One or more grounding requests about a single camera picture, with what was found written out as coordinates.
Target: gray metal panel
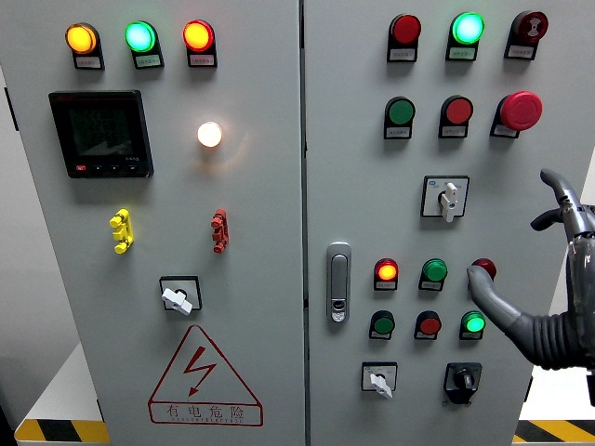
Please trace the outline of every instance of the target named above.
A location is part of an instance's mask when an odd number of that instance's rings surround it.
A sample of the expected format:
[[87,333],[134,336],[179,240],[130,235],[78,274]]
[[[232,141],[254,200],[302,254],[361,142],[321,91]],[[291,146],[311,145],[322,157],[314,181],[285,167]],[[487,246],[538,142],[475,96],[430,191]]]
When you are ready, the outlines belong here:
[[[112,444],[303,444],[298,2],[19,0],[0,16],[0,60]],[[215,29],[214,71],[186,65],[194,19]],[[133,20],[155,26],[163,69],[134,69]],[[99,31],[105,72],[74,69],[64,33],[78,21]],[[141,91],[154,177],[66,176],[47,94],[107,89]],[[223,128],[214,151],[196,141],[205,121]],[[136,236],[123,256],[108,225],[120,207]],[[216,256],[219,207],[231,242]],[[198,275],[204,309],[165,312],[165,275]],[[191,324],[262,403],[264,427],[151,423],[149,397]],[[224,376],[202,386],[225,390]]]
[[[549,31],[535,61],[503,60],[516,15],[539,8]],[[477,10],[485,34],[475,62],[445,62],[453,18]],[[537,233],[529,222],[556,206],[539,170],[550,167],[581,189],[594,146],[595,64],[592,2],[316,1],[305,5],[310,281],[311,444],[510,444],[532,370],[488,322],[479,342],[459,341],[461,316],[474,309],[466,266],[479,257],[498,267],[496,287],[519,307],[547,314],[565,246],[562,227]],[[399,14],[419,17],[416,63],[386,63],[387,33]],[[544,102],[539,123],[519,139],[490,138],[498,102],[518,90]],[[440,108],[471,99],[469,137],[438,139]],[[416,105],[413,137],[385,141],[384,109],[406,96]],[[419,216],[424,176],[470,176],[465,216],[448,224]],[[350,320],[325,316],[325,251],[352,248]],[[375,263],[393,257],[399,289],[375,293]],[[439,294],[419,292],[426,260],[449,274]],[[370,318],[390,310],[391,341],[369,340]],[[416,341],[417,315],[433,309],[443,328]],[[363,361],[397,361],[393,400],[360,390]],[[448,362],[483,366],[470,407],[443,406]]]

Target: robotic arm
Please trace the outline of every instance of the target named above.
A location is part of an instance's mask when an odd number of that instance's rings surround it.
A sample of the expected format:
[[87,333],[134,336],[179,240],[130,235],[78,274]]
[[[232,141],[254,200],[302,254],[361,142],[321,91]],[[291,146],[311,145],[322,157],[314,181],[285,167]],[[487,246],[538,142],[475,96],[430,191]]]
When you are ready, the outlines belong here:
[[595,406],[595,214],[582,205],[561,175],[548,169],[541,179],[554,190],[559,208],[536,218],[534,230],[563,223],[568,241],[566,289],[568,310],[553,316],[522,312],[498,296],[482,267],[467,269],[473,302],[535,365],[559,370],[589,369],[588,389]]

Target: red push button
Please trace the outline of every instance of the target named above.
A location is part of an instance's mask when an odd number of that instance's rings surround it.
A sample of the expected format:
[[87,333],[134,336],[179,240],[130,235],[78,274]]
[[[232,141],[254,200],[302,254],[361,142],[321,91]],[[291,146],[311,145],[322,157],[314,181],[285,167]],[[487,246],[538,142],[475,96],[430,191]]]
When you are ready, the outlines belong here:
[[539,121],[543,104],[531,91],[517,91],[504,99],[500,108],[502,124],[520,132],[533,127]]
[[446,119],[455,125],[466,123],[473,114],[473,105],[467,98],[456,98],[446,106]]
[[489,258],[478,258],[473,262],[473,265],[485,269],[492,278],[492,280],[496,276],[496,265]]
[[411,45],[421,34],[421,22],[416,16],[398,16],[392,23],[391,34],[401,45]]
[[536,44],[548,31],[548,18],[543,12],[524,11],[512,22],[512,31],[520,43]]
[[436,335],[442,326],[438,319],[426,319],[419,324],[419,331],[424,335]]
[[417,316],[414,338],[434,341],[438,338],[441,328],[443,325],[436,311],[422,311]]

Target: high voltage warning triangle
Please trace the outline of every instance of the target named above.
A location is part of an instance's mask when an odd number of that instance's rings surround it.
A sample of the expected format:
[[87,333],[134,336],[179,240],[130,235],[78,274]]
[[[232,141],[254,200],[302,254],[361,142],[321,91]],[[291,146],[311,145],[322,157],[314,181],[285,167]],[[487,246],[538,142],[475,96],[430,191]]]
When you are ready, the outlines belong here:
[[155,424],[262,426],[262,404],[205,330],[192,325],[149,400]]

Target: indicator light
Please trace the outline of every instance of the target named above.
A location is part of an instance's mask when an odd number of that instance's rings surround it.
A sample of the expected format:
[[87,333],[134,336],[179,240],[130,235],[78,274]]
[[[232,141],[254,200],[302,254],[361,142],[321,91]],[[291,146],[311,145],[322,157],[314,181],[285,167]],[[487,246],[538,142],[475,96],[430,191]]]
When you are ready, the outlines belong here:
[[468,98],[454,95],[448,98],[440,110],[438,138],[466,138],[473,104]]
[[159,37],[150,23],[133,21],[126,27],[125,38],[137,69],[164,66]]
[[217,67],[215,32],[210,24],[204,20],[189,21],[182,38],[189,67]]
[[537,45],[548,31],[548,18],[540,11],[524,11],[510,25],[505,59],[534,60]]
[[370,339],[389,340],[392,337],[395,323],[392,313],[382,309],[372,315],[368,336]]
[[73,52],[74,68],[103,70],[103,54],[99,33],[88,23],[74,23],[64,34],[66,44]]
[[215,35],[211,25],[202,20],[193,20],[184,27],[183,38],[189,49],[200,52],[213,45]]
[[374,290],[394,291],[399,281],[399,267],[391,258],[378,260],[374,266]]
[[482,38],[483,29],[482,16],[475,12],[465,12],[456,17],[452,33],[460,44],[472,45]]
[[448,275],[448,268],[440,258],[428,260],[421,269],[418,289],[429,291],[442,291],[444,280]]
[[483,18],[476,12],[463,12],[456,16],[448,35],[446,60],[476,60],[484,29]]
[[441,328],[443,324],[436,311],[423,311],[417,316],[414,338],[434,341],[438,338]]
[[517,91],[498,104],[490,136],[518,138],[519,133],[533,127],[541,118],[543,103],[531,91]]
[[473,265],[482,267],[483,269],[485,269],[487,271],[487,273],[490,275],[490,277],[492,278],[492,280],[496,276],[496,265],[489,258],[478,258],[477,260],[475,260],[473,262]]
[[133,51],[138,53],[151,51],[155,46],[155,41],[155,31],[147,22],[135,21],[126,28],[126,42]]
[[97,47],[97,34],[86,23],[75,23],[66,30],[66,43],[76,54],[89,54]]
[[416,107],[403,96],[392,98],[384,110],[384,139],[409,139],[412,136]]
[[478,340],[483,337],[485,317],[480,311],[469,311],[461,318],[458,338],[461,340]]
[[208,122],[198,127],[198,140],[205,147],[216,147],[223,137],[223,131],[217,123]]
[[402,14],[389,27],[387,62],[415,62],[421,34],[421,22],[416,16]]

